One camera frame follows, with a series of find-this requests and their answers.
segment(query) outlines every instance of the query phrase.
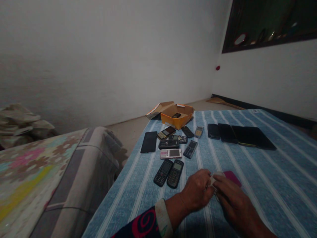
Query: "floral blanket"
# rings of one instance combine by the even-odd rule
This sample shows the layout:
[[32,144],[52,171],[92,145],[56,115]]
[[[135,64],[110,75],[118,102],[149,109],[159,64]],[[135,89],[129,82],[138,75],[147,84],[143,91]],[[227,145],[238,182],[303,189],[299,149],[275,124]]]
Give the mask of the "floral blanket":
[[86,129],[0,151],[0,237],[28,237]]

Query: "window frame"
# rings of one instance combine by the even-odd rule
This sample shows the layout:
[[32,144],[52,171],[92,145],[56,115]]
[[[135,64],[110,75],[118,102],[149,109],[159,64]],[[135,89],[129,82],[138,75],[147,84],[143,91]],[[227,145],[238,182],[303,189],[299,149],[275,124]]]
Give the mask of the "window frame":
[[274,45],[287,44],[287,43],[292,43],[297,41],[312,40],[317,38],[317,31],[315,31],[315,32],[306,33],[303,35],[296,35],[296,36],[290,36],[286,38],[280,38],[280,39],[274,39],[271,41],[261,42],[259,44],[230,47],[229,38],[230,38],[230,35],[232,34],[236,35],[236,31],[239,28],[240,20],[242,16],[242,14],[239,15],[239,12],[243,11],[243,7],[244,7],[244,0],[232,1],[230,17],[228,21],[227,30],[226,30],[226,36],[225,36],[225,40],[224,40],[224,44],[222,48],[222,54],[243,51],[243,50],[257,49],[257,48],[274,46]]

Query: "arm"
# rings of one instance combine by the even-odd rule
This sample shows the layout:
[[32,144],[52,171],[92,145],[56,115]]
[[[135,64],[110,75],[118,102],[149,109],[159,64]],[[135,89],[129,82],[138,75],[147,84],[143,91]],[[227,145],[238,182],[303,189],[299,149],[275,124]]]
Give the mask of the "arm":
[[199,170],[188,178],[183,191],[165,202],[159,200],[112,237],[171,237],[186,216],[209,203],[214,194],[213,187],[206,189],[209,184],[209,170]]

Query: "window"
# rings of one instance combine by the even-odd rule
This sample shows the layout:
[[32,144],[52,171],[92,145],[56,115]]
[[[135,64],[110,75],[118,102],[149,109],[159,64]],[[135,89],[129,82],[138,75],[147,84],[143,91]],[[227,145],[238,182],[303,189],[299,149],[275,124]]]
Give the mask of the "window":
[[222,53],[317,38],[317,0],[233,0]]

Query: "white wall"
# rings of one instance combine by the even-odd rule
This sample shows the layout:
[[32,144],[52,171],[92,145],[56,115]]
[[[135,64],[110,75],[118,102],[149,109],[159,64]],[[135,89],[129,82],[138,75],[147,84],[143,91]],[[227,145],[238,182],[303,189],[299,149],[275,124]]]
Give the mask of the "white wall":
[[61,133],[211,95],[229,0],[0,3],[0,106]]
[[221,54],[212,93],[317,121],[317,40]]

